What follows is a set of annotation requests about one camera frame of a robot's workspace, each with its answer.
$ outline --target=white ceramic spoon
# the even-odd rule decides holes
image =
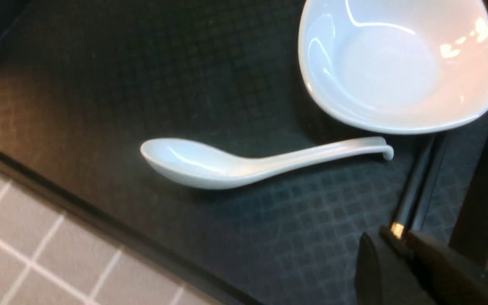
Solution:
[[[393,148],[382,137],[339,141],[267,158],[242,158],[197,141],[152,139],[141,153],[159,174],[198,189],[232,189],[297,168],[356,155],[383,153]]]

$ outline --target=gold chopstick band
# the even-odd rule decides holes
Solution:
[[[391,224],[391,232],[393,232],[393,235],[395,235],[395,237],[401,239],[402,233],[404,232],[404,226],[397,222],[393,222],[393,224]]]

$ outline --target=chopstick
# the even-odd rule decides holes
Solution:
[[[410,230],[421,230],[423,228],[424,218],[427,214],[430,198],[432,197],[432,191],[434,190],[436,179],[438,178],[438,172],[440,172],[440,165],[442,164],[442,159],[444,158],[447,143],[446,138],[446,133],[436,135],[436,141],[434,143],[434,147],[432,148],[432,160],[430,160],[428,173],[421,189],[421,195],[419,196],[418,202],[415,206],[415,213]]]
[[[422,228],[444,151],[444,133],[426,137],[391,223],[391,232],[398,239],[404,238],[409,226]]]

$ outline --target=white ceramic bowl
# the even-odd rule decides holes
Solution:
[[[345,124],[432,133],[488,110],[481,0],[308,0],[298,43],[308,92]]]

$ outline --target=bowl rim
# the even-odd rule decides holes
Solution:
[[[425,126],[425,127],[409,129],[409,128],[397,128],[397,127],[389,127],[385,125],[374,125],[369,123],[363,123],[363,122],[353,120],[350,117],[345,116],[344,114],[341,114],[333,110],[333,108],[331,108],[329,104],[326,103],[324,99],[315,90],[312,90],[313,82],[310,81],[312,79],[312,75],[310,74],[309,69],[307,69],[308,62],[306,61],[306,57],[304,54],[303,44],[306,35],[305,33],[306,29],[304,25],[308,22],[308,17],[310,15],[308,14],[308,11],[310,10],[310,7],[312,6],[312,2],[314,1],[316,0],[306,0],[306,3],[304,4],[304,8],[302,10],[302,15],[300,16],[298,42],[297,42],[298,59],[299,59],[300,74],[302,75],[302,80],[304,81],[304,87],[306,87],[306,91],[308,91],[308,94],[312,97],[314,102],[328,115],[332,116],[333,118],[339,120],[340,122],[346,125],[357,127],[363,130],[373,131],[376,133],[386,133],[391,135],[419,135],[423,133],[436,133],[439,131],[445,131],[445,130],[461,127],[480,118],[480,116],[482,116],[485,112],[488,111],[488,103],[487,103],[486,106],[484,106],[480,112],[477,112],[473,116],[469,116],[467,118],[463,118],[460,120],[450,121],[445,124],[430,125],[428,127]],[[477,0],[477,2],[482,12],[484,12],[484,20],[488,25],[487,8],[485,7],[485,4],[482,1]]]

